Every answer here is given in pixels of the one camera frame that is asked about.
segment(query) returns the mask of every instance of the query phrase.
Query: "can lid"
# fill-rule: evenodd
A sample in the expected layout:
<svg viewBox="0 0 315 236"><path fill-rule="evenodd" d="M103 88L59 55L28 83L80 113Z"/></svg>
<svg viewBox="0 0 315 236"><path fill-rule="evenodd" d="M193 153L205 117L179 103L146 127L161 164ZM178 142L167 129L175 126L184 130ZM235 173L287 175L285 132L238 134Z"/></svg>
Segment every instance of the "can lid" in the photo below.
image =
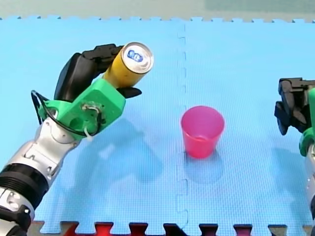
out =
<svg viewBox="0 0 315 236"><path fill-rule="evenodd" d="M124 46L122 60L129 70L137 74L149 72L154 63L151 50L138 42L128 43Z"/></svg>

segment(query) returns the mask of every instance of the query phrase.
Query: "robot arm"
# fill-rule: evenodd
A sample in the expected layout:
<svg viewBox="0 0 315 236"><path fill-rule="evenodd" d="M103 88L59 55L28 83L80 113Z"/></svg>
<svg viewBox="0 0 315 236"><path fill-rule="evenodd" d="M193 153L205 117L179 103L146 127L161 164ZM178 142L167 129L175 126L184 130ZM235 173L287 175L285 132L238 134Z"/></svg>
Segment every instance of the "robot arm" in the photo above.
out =
<svg viewBox="0 0 315 236"><path fill-rule="evenodd" d="M0 172L0 236L26 236L34 211L55 181L66 155L81 140L96 135L123 112L127 98L141 94L93 80L113 63L122 46L75 53L62 69L54 100L32 91L40 126Z"/></svg>
<svg viewBox="0 0 315 236"><path fill-rule="evenodd" d="M299 149L305 158L307 170L307 196L309 207L315 220L315 81L303 81L302 78L280 79L279 95L282 100L276 102L275 117L282 135L290 126L302 133ZM311 236L315 236L315 227Z"/></svg>

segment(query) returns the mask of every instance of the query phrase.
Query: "black cable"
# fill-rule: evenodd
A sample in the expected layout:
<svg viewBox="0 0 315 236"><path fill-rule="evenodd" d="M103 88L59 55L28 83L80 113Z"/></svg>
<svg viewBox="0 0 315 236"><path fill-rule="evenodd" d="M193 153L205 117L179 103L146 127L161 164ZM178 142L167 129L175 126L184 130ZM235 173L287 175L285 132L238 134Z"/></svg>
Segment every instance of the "black cable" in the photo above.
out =
<svg viewBox="0 0 315 236"><path fill-rule="evenodd" d="M71 132L71 133L74 133L74 134L77 134L77 135L81 135L81 136L85 136L85 137L87 136L85 132L80 132L80 131L76 131L74 129L71 129L71 128L67 127L66 125L62 124L60 121L56 120L54 118L54 116L50 113L50 111L48 110L48 108L47 108L47 106L45 104L45 101L48 101L47 98L45 98L44 96L42 96L41 94L39 94L35 90L31 91L31 97L32 97L32 100L33 100L33 104L35 106L35 110L36 110L36 114L37 114L37 118L38 118L39 124L42 124L43 120L42 120L42 118L40 117L40 115L38 113L38 109L40 107L38 100L40 101L41 106L43 107L46 115L50 119L52 119L57 125L59 125L60 127L62 127L65 130L67 130L68 132ZM90 136L94 136L97 133L99 133L101 125L102 125L102 112L98 108L94 108L94 109L98 110L97 117L96 117L97 127L96 127L96 131L94 133L90 134Z"/></svg>

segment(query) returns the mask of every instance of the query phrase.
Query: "blue foam mat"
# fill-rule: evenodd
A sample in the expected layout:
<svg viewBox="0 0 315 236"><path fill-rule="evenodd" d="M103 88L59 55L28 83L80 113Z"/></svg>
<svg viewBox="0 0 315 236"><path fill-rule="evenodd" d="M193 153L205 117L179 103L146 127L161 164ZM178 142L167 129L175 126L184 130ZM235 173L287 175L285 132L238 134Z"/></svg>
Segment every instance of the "blue foam mat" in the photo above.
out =
<svg viewBox="0 0 315 236"><path fill-rule="evenodd" d="M279 78L314 78L315 25L296 22L0 21L0 98L7 101L1 165L37 127L30 90L51 98L74 52L141 41L155 54L154 69L138 86L143 94L66 158L36 210L36 220L45 221L42 232L79 221L76 232L88 234L94 222L110 221L113 234L145 222L149 235L163 234L163 223L177 223L188 235L200 235L202 223L218 224L220 236L234 235L234 224L252 224L253 235L285 224L288 236L303 235L311 215L300 134L282 137L273 117ZM222 112L226 129L214 158L196 162L183 153L179 119L200 104Z"/></svg>

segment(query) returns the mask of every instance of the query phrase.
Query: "yellow can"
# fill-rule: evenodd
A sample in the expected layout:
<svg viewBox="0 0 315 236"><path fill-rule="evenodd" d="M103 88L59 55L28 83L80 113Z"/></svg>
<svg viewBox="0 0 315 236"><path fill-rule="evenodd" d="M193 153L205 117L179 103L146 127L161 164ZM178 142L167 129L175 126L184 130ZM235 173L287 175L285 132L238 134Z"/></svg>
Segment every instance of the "yellow can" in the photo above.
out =
<svg viewBox="0 0 315 236"><path fill-rule="evenodd" d="M153 54L147 46L131 42L119 51L103 78L115 88L132 87L152 69L153 63Z"/></svg>

